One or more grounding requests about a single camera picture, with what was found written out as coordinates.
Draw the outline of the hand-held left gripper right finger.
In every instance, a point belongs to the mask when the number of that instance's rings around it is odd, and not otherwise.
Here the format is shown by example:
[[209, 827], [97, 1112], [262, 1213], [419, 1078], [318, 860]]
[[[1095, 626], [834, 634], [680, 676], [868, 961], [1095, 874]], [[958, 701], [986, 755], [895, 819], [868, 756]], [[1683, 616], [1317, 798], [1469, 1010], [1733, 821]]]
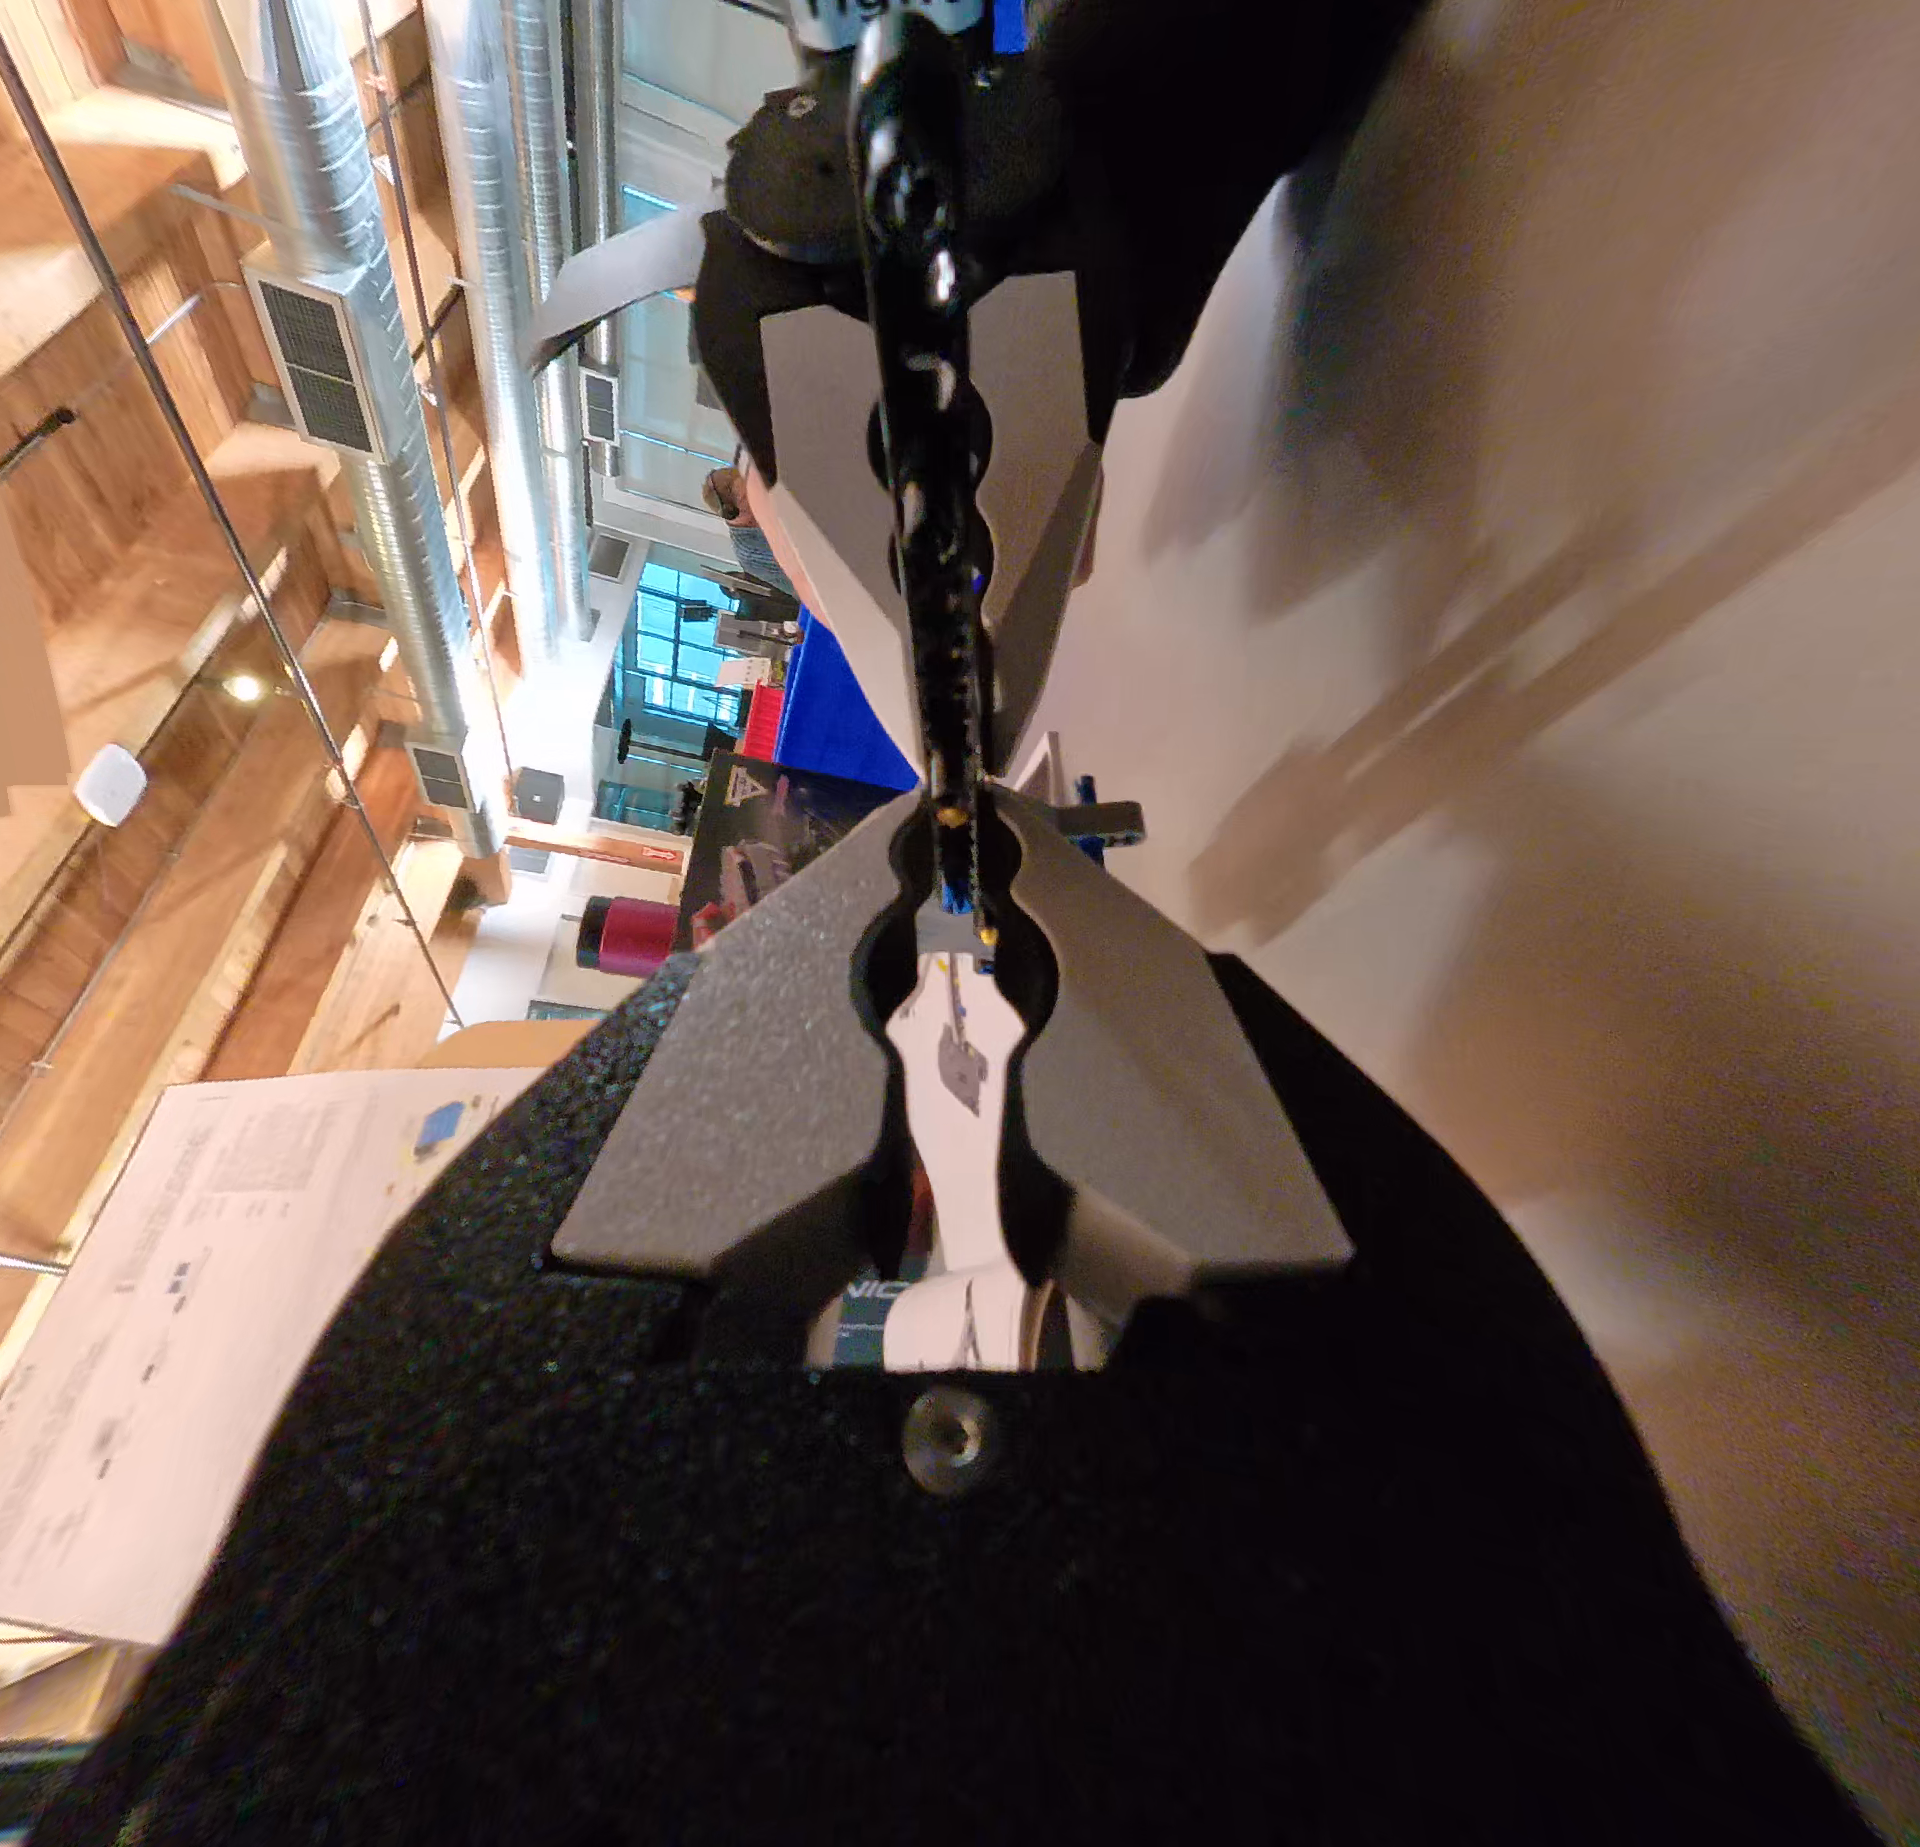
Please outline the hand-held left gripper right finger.
[[1354, 1240], [1206, 949], [1024, 794], [996, 794], [998, 1213], [1027, 1282], [1149, 1298], [1341, 1273]]

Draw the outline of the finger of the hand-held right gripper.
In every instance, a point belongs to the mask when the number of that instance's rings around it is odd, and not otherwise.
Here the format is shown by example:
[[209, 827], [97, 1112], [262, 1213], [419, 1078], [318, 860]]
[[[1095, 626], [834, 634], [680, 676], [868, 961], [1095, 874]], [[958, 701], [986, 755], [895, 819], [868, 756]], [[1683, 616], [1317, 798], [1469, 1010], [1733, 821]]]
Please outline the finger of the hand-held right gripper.
[[871, 459], [880, 406], [876, 346], [868, 325], [808, 305], [762, 325], [774, 410], [774, 511], [798, 545], [820, 616], [840, 640], [880, 728], [925, 781], [925, 752], [895, 580], [895, 494]]
[[998, 284], [973, 307], [969, 356], [992, 436], [975, 511], [992, 543], [983, 588], [989, 771], [1004, 780], [1045, 695], [1104, 494], [1076, 278], [1024, 275]]

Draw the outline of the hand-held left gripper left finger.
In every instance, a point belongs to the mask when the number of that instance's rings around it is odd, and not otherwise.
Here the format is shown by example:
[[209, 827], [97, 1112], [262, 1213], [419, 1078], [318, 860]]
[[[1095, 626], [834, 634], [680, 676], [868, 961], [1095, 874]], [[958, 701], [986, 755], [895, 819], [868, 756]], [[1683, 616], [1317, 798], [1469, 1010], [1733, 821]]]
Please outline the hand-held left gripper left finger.
[[919, 986], [922, 794], [876, 807], [691, 967], [553, 1256], [651, 1279], [850, 1279], [915, 1223], [890, 1021]]

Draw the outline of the black toy brick beam assembly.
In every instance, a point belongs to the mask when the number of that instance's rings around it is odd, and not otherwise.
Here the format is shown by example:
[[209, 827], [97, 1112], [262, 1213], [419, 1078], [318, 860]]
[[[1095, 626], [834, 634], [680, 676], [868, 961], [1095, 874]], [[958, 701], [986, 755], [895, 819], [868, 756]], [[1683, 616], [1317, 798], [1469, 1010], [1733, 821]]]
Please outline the black toy brick beam assembly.
[[969, 409], [965, 49], [919, 14], [862, 35], [847, 160], [895, 501], [932, 860], [944, 914], [998, 946], [989, 887], [989, 720]]

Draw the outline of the grey connector with black axle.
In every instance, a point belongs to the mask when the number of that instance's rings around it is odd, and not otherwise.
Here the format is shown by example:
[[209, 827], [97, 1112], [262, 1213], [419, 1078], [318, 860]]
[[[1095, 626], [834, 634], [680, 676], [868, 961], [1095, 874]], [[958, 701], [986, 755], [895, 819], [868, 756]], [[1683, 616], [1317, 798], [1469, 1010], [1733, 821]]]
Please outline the grey connector with black axle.
[[1001, 790], [1033, 803], [1045, 825], [1055, 825], [1102, 869], [1113, 851], [1147, 842], [1142, 803], [1104, 800], [1098, 781], [1068, 760], [1056, 728], [1034, 735]]

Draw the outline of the maroon water bottle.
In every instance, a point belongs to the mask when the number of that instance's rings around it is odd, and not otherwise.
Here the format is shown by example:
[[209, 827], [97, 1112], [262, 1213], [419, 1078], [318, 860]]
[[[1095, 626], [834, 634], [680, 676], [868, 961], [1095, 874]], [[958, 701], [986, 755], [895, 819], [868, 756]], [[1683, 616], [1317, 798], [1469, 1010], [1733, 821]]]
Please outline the maroon water bottle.
[[651, 979], [677, 953], [677, 942], [677, 902], [596, 894], [578, 922], [573, 961], [582, 971]]

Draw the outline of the white instruction booklet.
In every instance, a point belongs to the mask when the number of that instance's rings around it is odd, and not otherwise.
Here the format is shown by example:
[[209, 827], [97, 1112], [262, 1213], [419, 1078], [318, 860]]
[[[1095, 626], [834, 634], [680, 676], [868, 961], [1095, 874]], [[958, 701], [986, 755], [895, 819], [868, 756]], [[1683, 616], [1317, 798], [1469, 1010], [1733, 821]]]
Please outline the white instruction booklet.
[[1072, 1370], [1068, 1302], [1028, 1282], [1001, 1229], [1001, 1123], [1021, 1014], [973, 953], [925, 953], [890, 1021], [907, 1074], [912, 1218], [891, 1267], [820, 1310], [808, 1364], [890, 1375]]

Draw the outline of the dark toy brick set box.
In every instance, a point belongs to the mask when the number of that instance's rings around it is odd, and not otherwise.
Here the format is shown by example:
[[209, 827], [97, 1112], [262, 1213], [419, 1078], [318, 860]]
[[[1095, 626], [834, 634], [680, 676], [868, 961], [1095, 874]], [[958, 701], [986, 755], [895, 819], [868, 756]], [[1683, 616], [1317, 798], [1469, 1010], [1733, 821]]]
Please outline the dark toy brick set box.
[[677, 949], [694, 949], [836, 846], [895, 789], [715, 755], [685, 851]]

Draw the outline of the blue bin with white label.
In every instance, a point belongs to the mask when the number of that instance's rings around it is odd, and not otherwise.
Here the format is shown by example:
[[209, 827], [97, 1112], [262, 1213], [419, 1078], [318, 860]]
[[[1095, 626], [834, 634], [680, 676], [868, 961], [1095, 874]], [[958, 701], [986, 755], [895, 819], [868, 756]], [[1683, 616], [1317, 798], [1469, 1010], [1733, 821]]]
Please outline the blue bin with white label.
[[881, 728], [840, 640], [810, 609], [800, 609], [800, 634], [785, 660], [774, 760], [891, 794], [919, 784], [917, 765]]

